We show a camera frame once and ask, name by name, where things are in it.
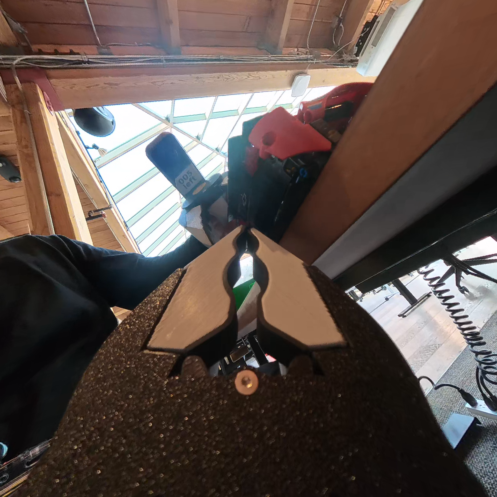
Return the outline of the white wall device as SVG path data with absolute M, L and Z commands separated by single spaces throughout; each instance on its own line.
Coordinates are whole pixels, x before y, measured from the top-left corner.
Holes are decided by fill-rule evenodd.
M 363 77 L 377 77 L 405 33 L 423 1 L 392 1 L 367 34 L 358 55 L 357 72 Z

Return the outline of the small black wall device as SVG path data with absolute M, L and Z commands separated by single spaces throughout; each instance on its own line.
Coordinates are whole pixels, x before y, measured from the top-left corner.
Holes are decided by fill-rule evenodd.
M 0 157 L 1 177 L 10 183 L 22 181 L 19 168 L 5 155 Z

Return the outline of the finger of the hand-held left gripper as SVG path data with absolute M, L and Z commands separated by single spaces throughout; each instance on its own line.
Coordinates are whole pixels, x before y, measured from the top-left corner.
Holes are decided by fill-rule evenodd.
M 213 245 L 213 241 L 209 237 L 208 224 L 204 225 L 201 205 L 190 209 L 182 208 L 179 224 L 204 246 L 211 247 Z
M 230 220 L 228 203 L 221 195 L 209 207 L 209 237 L 213 244 L 219 242 L 236 227 L 236 221 Z

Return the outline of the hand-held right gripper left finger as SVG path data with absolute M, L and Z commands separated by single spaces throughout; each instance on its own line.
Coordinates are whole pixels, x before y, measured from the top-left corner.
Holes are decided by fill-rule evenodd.
M 239 280 L 245 227 L 191 262 L 156 325 L 147 349 L 202 359 L 222 359 L 234 348 L 238 319 L 233 287 Z

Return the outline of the clear badge holder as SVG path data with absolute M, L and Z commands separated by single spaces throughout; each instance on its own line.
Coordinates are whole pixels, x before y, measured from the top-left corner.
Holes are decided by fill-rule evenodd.
M 1 463 L 1 496 L 12 494 L 50 448 L 51 439 L 24 451 L 15 458 Z

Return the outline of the white ceiling sensor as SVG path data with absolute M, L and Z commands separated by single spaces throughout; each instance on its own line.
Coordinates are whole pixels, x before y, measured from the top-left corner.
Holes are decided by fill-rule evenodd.
M 300 97 L 305 94 L 309 87 L 311 75 L 308 73 L 297 74 L 291 85 L 291 96 Z

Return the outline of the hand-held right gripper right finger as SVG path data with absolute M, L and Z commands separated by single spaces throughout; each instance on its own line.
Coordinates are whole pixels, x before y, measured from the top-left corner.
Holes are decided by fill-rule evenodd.
M 346 346 L 307 265 L 256 229 L 248 230 L 247 247 L 260 287 L 257 336 L 263 350 L 290 364 L 300 355 Z

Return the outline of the white power strip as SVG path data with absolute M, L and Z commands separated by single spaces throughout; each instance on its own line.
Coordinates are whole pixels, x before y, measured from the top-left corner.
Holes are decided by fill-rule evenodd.
M 466 409 L 476 418 L 487 418 L 496 421 L 496 411 L 492 411 L 483 400 L 476 400 L 476 405 L 465 404 Z

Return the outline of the red white blue toy car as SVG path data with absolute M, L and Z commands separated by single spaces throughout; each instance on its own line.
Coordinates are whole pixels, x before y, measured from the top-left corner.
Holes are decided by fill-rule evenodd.
M 228 140 L 227 201 L 238 224 L 280 242 L 373 83 L 342 84 L 246 121 Z

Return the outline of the black floor box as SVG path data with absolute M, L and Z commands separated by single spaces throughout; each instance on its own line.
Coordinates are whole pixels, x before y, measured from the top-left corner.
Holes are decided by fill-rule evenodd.
M 464 437 L 480 425 L 480 420 L 474 416 L 452 413 L 442 426 L 442 431 L 451 447 L 456 450 Z

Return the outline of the black dome ceiling device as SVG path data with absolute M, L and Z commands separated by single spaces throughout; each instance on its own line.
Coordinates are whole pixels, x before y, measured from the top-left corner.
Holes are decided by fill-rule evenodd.
M 78 127 L 92 136 L 105 137 L 115 131 L 115 117 L 106 107 L 77 108 L 73 117 Z

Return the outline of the person's left forearm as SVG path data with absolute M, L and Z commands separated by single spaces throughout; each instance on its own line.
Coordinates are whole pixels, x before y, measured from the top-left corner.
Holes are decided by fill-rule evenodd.
M 62 235 L 22 235 L 1 242 L 1 283 L 40 292 L 53 301 L 55 286 L 100 305 L 134 309 L 177 269 L 207 247 L 195 237 L 163 256 L 108 250 Z

